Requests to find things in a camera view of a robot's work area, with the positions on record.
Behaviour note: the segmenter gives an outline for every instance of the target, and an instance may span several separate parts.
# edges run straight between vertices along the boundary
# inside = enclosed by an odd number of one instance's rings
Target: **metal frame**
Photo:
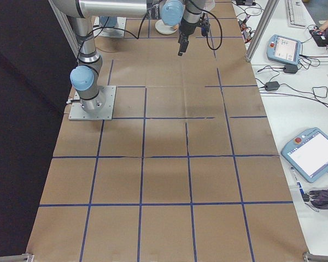
[[[52,2],[52,0],[49,0],[49,3],[55,13],[55,16],[56,16],[58,22],[60,23],[60,26],[62,27],[62,30],[67,38],[69,45],[71,46],[71,49],[72,49],[75,57],[77,57],[79,47],[78,47],[77,39],[75,38],[74,32],[72,30],[71,24],[69,23],[69,21],[67,19],[67,16],[64,13],[62,13],[55,6],[55,4]]]
[[[304,253],[303,254],[304,261],[305,262],[328,262],[328,257],[325,255],[313,255],[310,253]]]
[[[11,255],[8,257],[0,257],[0,262],[33,262],[34,255],[23,254],[23,255]]]
[[[265,11],[262,13],[260,22],[257,25],[257,28],[255,30],[255,35],[253,37],[253,41],[250,42],[248,51],[245,55],[245,60],[247,60],[247,62],[251,61],[259,43],[260,43],[261,37],[262,37],[263,33],[265,32],[265,29],[266,29],[268,23],[270,22],[270,19],[277,7],[278,2],[279,2],[279,0],[267,1]]]

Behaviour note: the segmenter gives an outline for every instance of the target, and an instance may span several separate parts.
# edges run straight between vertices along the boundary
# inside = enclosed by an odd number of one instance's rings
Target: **metal mounting plate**
[[[96,17],[95,22],[93,23],[94,26],[99,25],[99,17]],[[126,26],[126,17],[118,17],[118,26],[117,28],[124,29]],[[100,32],[101,29],[95,30],[93,35],[96,36]],[[103,30],[99,36],[100,37],[110,37],[110,38],[123,38],[124,37],[124,31],[122,30],[116,30],[111,28],[106,28]]]
[[[72,103],[69,120],[71,121],[92,121],[92,120],[112,120],[116,86],[100,86],[100,92],[106,95],[104,106],[97,112],[89,113],[84,111],[79,102]],[[75,92],[75,100],[79,100],[79,95]]]

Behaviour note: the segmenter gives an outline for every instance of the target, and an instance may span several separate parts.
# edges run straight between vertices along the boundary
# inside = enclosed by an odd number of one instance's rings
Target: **keyboard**
[[[301,0],[285,0],[285,8],[288,17],[288,26],[306,28],[306,22],[303,17],[304,6]]]

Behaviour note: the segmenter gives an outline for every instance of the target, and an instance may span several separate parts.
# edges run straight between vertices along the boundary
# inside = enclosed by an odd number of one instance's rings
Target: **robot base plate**
[[[100,86],[100,92],[106,95],[104,106],[97,112],[89,113],[84,111],[79,102],[72,103],[69,120],[71,121],[92,121],[92,120],[112,120],[116,86]],[[78,93],[75,93],[74,100],[79,100]]]

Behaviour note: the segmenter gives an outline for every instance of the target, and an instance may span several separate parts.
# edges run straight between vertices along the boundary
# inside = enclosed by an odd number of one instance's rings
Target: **power adapter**
[[[265,90],[267,92],[269,91],[276,91],[279,88],[279,83],[277,81],[273,81],[273,82],[267,82],[264,86]]]
[[[298,67],[294,64],[286,64],[284,66],[283,72],[287,73],[287,74],[296,74],[296,72],[298,71]]]

